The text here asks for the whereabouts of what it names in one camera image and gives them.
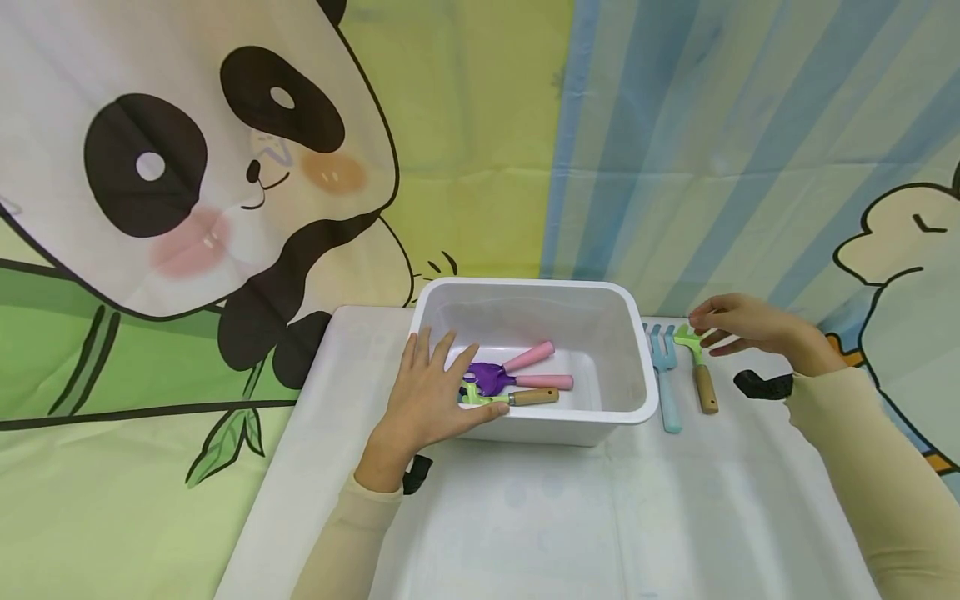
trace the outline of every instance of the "white plastic bin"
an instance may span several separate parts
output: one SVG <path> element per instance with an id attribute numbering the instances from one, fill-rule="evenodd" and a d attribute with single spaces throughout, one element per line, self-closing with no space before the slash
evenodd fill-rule
<path id="1" fill-rule="evenodd" d="M 457 330 L 449 360 L 478 343 L 475 360 L 503 364 L 550 340 L 556 353 L 519 373 L 574 377 L 573 390 L 562 391 L 559 402 L 512 407 L 465 438 L 597 445 L 617 425 L 650 419 L 660 404 L 643 323 L 634 298 L 619 285 L 445 277 L 420 294 L 411 331 L 426 325 L 432 327 L 431 348 Z"/>

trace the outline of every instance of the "panda eye patch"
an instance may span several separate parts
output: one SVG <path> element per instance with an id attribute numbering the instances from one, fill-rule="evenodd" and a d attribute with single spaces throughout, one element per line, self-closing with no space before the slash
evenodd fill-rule
<path id="1" fill-rule="evenodd" d="M 103 107 L 84 141 L 93 197 L 132 237 L 161 235 L 190 215 L 206 161 L 206 140 L 193 119 L 147 94 L 127 94 Z"/>
<path id="2" fill-rule="evenodd" d="M 231 52 L 220 65 L 220 85 L 233 113 L 256 130 L 325 154 L 344 143 L 344 121 L 330 99 L 266 48 Z"/>

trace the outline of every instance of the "beige sleeve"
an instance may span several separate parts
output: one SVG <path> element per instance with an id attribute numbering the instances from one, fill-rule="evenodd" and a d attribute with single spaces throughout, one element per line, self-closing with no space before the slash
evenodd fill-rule
<path id="1" fill-rule="evenodd" d="M 402 498 L 402 489 L 371 492 L 351 473 L 310 551 L 291 599 L 367 600 L 380 546 Z"/>
<path id="2" fill-rule="evenodd" d="M 880 596 L 960 598 L 960 505 L 884 414 L 869 376 L 796 375 L 786 404 L 824 460 Z"/>

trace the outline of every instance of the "bamboo leaf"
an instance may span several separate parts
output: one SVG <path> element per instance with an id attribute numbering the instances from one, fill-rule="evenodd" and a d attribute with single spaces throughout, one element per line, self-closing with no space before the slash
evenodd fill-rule
<path id="1" fill-rule="evenodd" d="M 245 408 L 243 412 L 247 432 L 247 446 L 260 456 L 266 456 L 266 454 L 263 453 L 263 439 L 260 437 L 260 414 L 256 412 L 255 408 Z"/>
<path id="2" fill-rule="evenodd" d="M 186 474 L 187 488 L 196 487 L 237 460 L 246 437 L 246 411 L 229 411 L 213 426 L 206 436 L 204 447 Z"/>
<path id="3" fill-rule="evenodd" d="M 267 362 L 264 358 L 250 369 L 250 375 L 247 376 L 247 385 L 243 388 L 243 399 L 249 400 L 253 397 L 253 390 L 256 389 L 256 382 L 260 380 L 260 374 L 263 372 L 263 364 Z"/>

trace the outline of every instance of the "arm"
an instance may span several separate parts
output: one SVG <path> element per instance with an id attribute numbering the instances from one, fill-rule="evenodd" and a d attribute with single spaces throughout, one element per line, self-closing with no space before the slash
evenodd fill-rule
<path id="1" fill-rule="evenodd" d="M 759 348 L 796 372 L 790 422 L 823 458 L 860 553 L 884 600 L 960 598 L 960 506 L 920 452 L 883 413 L 866 373 L 847 368 L 813 325 L 742 294 L 690 314 L 714 329 L 714 356 Z"/>
<path id="2" fill-rule="evenodd" d="M 797 375 L 790 422 L 820 452 L 885 600 L 960 598 L 960 507 L 857 369 Z"/>
<path id="3" fill-rule="evenodd" d="M 403 474 L 414 455 L 510 410 L 502 402 L 460 408 L 457 390 L 477 347 L 464 350 L 445 371 L 453 332 L 437 344 L 432 358 L 429 330 L 422 335 L 421 344 L 417 334 L 407 341 L 387 411 L 340 491 L 292 600 L 367 600 L 380 547 L 403 497 Z"/>

